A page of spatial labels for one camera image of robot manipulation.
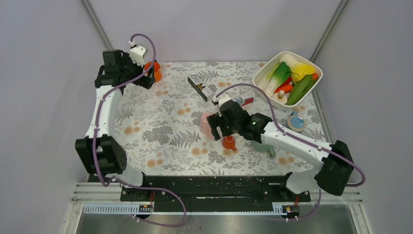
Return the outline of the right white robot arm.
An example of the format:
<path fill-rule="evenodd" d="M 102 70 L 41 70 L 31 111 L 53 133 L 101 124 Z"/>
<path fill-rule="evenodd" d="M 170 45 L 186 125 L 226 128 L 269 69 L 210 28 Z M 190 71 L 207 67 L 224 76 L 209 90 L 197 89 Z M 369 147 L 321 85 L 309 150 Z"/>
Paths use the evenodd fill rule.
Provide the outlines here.
<path fill-rule="evenodd" d="M 338 140 L 330 144 L 311 139 L 280 126 L 263 114 L 250 115 L 232 100 L 220 105 L 219 111 L 208 116 L 207 121 L 215 140 L 237 133 L 246 140 L 286 150 L 313 166 L 310 170 L 284 176 L 279 188 L 284 200 L 291 201 L 298 194 L 316 189 L 340 196 L 354 170 L 344 142 Z"/>

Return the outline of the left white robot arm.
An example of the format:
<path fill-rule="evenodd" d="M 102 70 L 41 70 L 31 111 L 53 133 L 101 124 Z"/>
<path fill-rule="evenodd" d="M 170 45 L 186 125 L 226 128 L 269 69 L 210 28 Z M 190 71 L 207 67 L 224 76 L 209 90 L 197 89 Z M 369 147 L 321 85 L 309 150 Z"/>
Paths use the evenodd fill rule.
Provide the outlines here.
<path fill-rule="evenodd" d="M 155 83 L 154 70 L 144 67 L 146 52 L 143 46 L 135 46 L 129 52 L 103 52 L 104 64 L 94 81 L 96 103 L 91 124 L 85 137 L 75 141 L 75 149 L 89 175 L 98 176 L 105 187 L 106 178 L 131 187 L 139 200 L 149 198 L 150 185 L 143 182 L 143 172 L 128 164 L 125 150 L 114 138 L 114 128 L 125 86 L 132 83 L 150 89 Z"/>

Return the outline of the pink mug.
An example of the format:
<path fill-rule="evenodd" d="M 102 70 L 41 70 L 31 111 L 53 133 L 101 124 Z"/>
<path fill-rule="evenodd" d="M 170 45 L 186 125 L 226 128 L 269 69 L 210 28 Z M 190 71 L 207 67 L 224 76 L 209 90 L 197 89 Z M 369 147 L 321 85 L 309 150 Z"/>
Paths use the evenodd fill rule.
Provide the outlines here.
<path fill-rule="evenodd" d="M 209 125 L 208 120 L 207 120 L 207 118 L 210 115 L 212 115 L 212 113 L 210 113 L 210 112 L 204 112 L 204 113 L 201 114 L 200 121 L 199 121 L 200 122 L 199 123 L 200 132 L 202 134 L 204 134 L 206 137 L 208 137 L 209 139 L 215 140 L 214 136 L 211 133 L 211 128 L 210 128 L 210 125 Z"/>

